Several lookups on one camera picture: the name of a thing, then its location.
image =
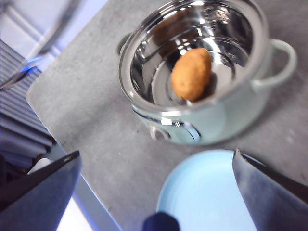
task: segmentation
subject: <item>pot rim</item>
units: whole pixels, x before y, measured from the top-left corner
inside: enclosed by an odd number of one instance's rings
[[[190,3],[200,1],[200,0],[190,0]],[[192,111],[204,109],[205,107],[214,106],[221,102],[222,100],[226,99],[229,95],[236,92],[240,87],[242,87],[247,81],[250,81],[253,77],[256,76],[262,61],[264,59],[264,56],[267,53],[268,45],[269,45],[269,29],[268,29],[268,22],[266,20],[265,14],[261,10],[261,8],[255,4],[252,0],[201,0],[202,2],[210,2],[210,3],[220,3],[224,4],[227,7],[231,7],[232,9],[238,11],[241,13],[250,23],[250,25],[253,27],[254,21],[249,20],[250,15],[247,14],[247,12],[242,12],[239,10],[239,8],[244,7],[245,8],[251,8],[253,9],[254,13],[258,15],[258,19],[262,31],[253,31],[253,37],[254,42],[252,46],[252,51],[249,56],[248,62],[244,68],[243,76],[238,78],[238,80],[234,81],[229,88],[222,90],[220,92],[217,92],[216,94],[207,97],[206,99],[195,102],[193,105],[190,106],[160,106],[156,105],[154,103],[151,103],[147,100],[145,100],[143,97],[141,97],[133,87],[133,84],[130,80],[130,67],[127,70],[128,73],[122,74],[125,72],[125,70],[122,70],[124,68],[123,63],[127,61],[127,59],[130,57],[130,53],[134,53],[135,51],[133,49],[130,49],[134,39],[143,32],[144,28],[146,28],[148,25],[153,23],[153,21],[158,16],[162,16],[161,13],[169,13],[172,9],[175,8],[175,4],[179,4],[182,2],[185,2],[187,4],[187,1],[184,0],[173,0],[168,2],[167,4],[161,6],[156,11],[151,13],[147,18],[145,18],[139,25],[139,27],[130,35],[127,42],[124,45],[124,48],[122,49],[122,52],[120,54],[120,64],[119,64],[119,78],[120,78],[120,84],[121,89],[123,93],[126,95],[126,97],[131,101],[134,108],[141,109],[143,111],[149,112],[151,114],[159,114],[161,116],[179,116],[179,115],[186,115],[191,113]]]

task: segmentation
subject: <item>pot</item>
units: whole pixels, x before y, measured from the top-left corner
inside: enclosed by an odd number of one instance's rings
[[[179,57],[197,47],[210,52],[212,74],[202,99],[190,102],[175,95],[170,74]],[[272,75],[276,49],[289,60]],[[297,63],[289,44],[269,39],[264,13],[249,0],[169,2],[126,35],[118,53],[122,91],[133,111],[152,138],[180,144],[211,144],[245,129]]]

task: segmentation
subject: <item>potato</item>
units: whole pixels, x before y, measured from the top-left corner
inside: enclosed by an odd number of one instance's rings
[[[195,101],[210,82],[212,60],[205,48],[195,48],[181,56],[171,73],[174,92],[182,99]]]

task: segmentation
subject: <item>countertop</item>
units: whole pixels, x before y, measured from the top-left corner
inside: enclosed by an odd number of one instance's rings
[[[161,187],[185,158],[208,149],[240,148],[308,185],[308,1],[256,0],[272,38],[298,53],[291,80],[273,91],[262,115],[240,135],[215,145],[153,141],[120,89],[116,45],[166,0],[109,0],[31,86],[27,99],[125,231],[141,230]],[[277,65],[281,56],[275,56]]]

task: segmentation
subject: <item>light blue plate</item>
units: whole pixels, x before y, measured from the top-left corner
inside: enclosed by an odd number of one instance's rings
[[[186,159],[166,180],[157,211],[181,231],[256,231],[232,169],[233,151],[210,150]]]

